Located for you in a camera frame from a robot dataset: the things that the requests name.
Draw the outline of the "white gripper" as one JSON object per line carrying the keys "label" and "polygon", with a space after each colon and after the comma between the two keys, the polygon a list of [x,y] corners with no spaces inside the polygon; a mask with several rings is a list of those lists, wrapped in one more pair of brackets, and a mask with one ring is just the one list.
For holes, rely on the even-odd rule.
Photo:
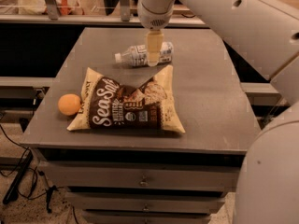
{"label": "white gripper", "polygon": [[150,29],[146,34],[149,66],[155,66],[159,62],[160,50],[164,41],[161,29],[170,21],[174,2],[175,0],[138,0],[138,18],[145,28]]}

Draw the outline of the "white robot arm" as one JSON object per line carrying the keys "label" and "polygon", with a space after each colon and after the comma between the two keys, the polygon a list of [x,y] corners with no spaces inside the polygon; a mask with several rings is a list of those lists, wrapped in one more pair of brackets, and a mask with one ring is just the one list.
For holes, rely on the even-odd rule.
{"label": "white robot arm", "polygon": [[278,0],[138,0],[141,24],[164,28],[180,1],[287,100],[249,147],[233,224],[299,224],[299,17]]}

